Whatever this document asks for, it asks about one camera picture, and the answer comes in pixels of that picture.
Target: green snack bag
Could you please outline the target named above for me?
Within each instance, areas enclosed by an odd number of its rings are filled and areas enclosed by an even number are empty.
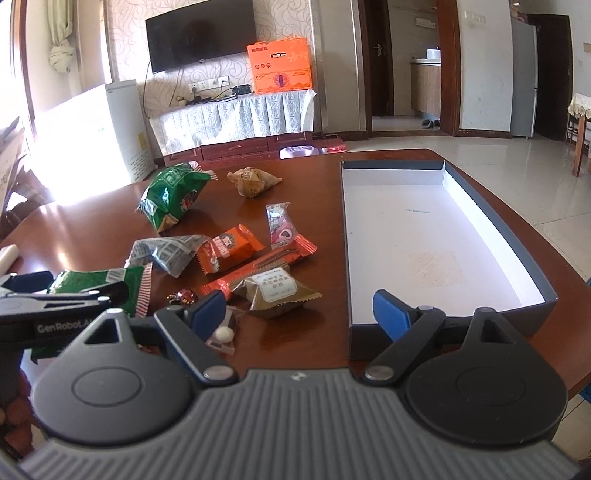
[[[215,173],[202,170],[196,162],[165,168],[145,190],[138,210],[145,213],[157,231],[167,230],[179,222],[212,179],[217,180]]]
[[[132,317],[145,317],[150,304],[152,264],[143,267],[112,268],[95,272],[64,270],[48,289],[48,293],[78,293],[105,283],[124,281],[129,289],[127,301],[121,308]]]

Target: silver screw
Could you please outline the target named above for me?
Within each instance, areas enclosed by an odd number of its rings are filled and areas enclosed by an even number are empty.
[[[308,378],[308,375],[306,375],[304,372],[297,372],[291,376],[291,379],[295,380],[296,382],[299,382],[300,380],[304,380],[306,378]]]
[[[365,378],[375,382],[385,382],[394,376],[394,370],[386,365],[374,365],[365,371]]]
[[[232,378],[234,375],[234,369],[227,365],[214,365],[207,367],[203,371],[203,376],[208,380],[223,381]]]

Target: television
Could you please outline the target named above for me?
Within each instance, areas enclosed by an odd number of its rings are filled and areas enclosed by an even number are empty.
[[[252,0],[206,0],[146,20],[152,73],[246,52],[256,42]]]

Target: tv stand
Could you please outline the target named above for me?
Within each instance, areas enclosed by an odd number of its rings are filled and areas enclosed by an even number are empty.
[[[342,144],[335,135],[313,135],[315,96],[314,90],[249,93],[164,112],[150,124],[167,166],[279,158],[285,147]]]

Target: pink candy package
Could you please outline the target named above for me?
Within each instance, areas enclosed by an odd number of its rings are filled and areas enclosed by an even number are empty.
[[[267,205],[267,220],[271,233],[271,248],[276,249],[289,244],[297,235],[296,227],[287,215],[289,202]]]

